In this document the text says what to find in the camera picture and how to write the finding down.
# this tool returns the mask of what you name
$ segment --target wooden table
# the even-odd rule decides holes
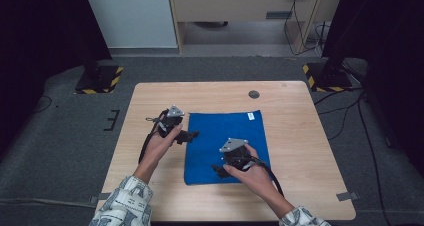
[[[249,91],[260,97],[252,99]],[[177,105],[186,112],[219,113],[261,110],[273,172],[286,198],[328,220],[351,220],[350,200],[336,194],[346,187],[304,82],[140,83],[122,127],[102,192],[112,192],[137,165],[152,122],[146,117]],[[150,187],[152,221],[277,221],[272,210],[243,184],[187,186],[185,144],[174,144],[160,161]]]

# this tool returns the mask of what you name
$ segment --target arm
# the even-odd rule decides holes
[[[175,127],[166,138],[155,133],[146,147],[143,159],[132,176],[126,177],[119,187],[96,212],[89,226],[150,225],[152,210],[149,202],[153,191],[148,186],[160,159],[172,146],[182,125]]]
[[[258,154],[254,148],[248,144],[245,147],[249,150],[250,155],[258,158]],[[279,223],[281,226],[329,225],[324,220],[314,218],[305,208],[295,208],[288,202],[274,187],[268,172],[263,167],[253,165],[246,172],[240,171],[230,165],[224,165],[224,169],[230,175],[244,183],[254,194],[261,197],[280,219]]]

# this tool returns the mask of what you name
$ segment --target tripod base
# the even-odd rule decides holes
[[[76,94],[111,93],[119,81],[123,67],[100,66],[101,77],[97,80],[91,79],[84,71],[77,86]]]
[[[324,63],[308,63],[303,66],[303,72],[313,92],[352,90],[352,83],[344,72],[338,72],[334,77],[324,79],[324,77],[322,77],[324,66]]]

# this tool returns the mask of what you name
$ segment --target yellow black hazard tape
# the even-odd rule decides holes
[[[311,70],[309,69],[308,65],[303,65],[303,72],[306,75],[306,78],[308,79],[309,87],[311,88],[312,92],[340,92],[340,91],[350,91],[351,87],[319,87],[316,84],[316,81],[314,80],[314,77],[311,74]]]
[[[102,89],[92,89],[92,88],[86,88],[81,90],[75,90],[76,94],[97,94],[97,93],[111,93],[116,87],[116,84],[118,84],[119,78],[121,77],[121,73],[124,70],[124,67],[117,67],[116,72],[114,74],[114,77],[112,81],[110,82],[109,87],[102,88]]]

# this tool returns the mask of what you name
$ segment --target gray carpet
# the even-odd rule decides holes
[[[45,95],[52,100],[50,106],[47,97],[40,99],[34,111],[42,111],[28,120],[0,164],[0,198],[42,198],[88,204],[90,197],[101,191],[131,94],[139,82],[306,81],[301,66],[316,61],[316,58],[267,57],[115,58],[114,62],[124,67],[115,91],[95,95],[73,93],[82,67],[56,75],[45,87]],[[324,112],[348,106],[360,92],[334,95],[318,104],[317,110]],[[311,92],[314,101],[326,95],[328,93]],[[424,222],[424,179],[400,150],[385,145],[370,106],[361,101],[361,107],[376,153],[389,220],[392,225]],[[120,114],[114,130],[104,131],[111,125],[107,119],[114,117],[111,110],[120,110]],[[321,115],[327,137],[339,132],[344,112]],[[330,145],[348,190],[360,195],[360,199],[353,201],[357,211],[353,221],[330,223],[386,225],[370,148],[356,106],[349,110],[342,133],[330,140]],[[93,214],[92,208],[2,204],[0,225],[88,225]],[[278,224],[276,220],[275,223],[251,225]]]

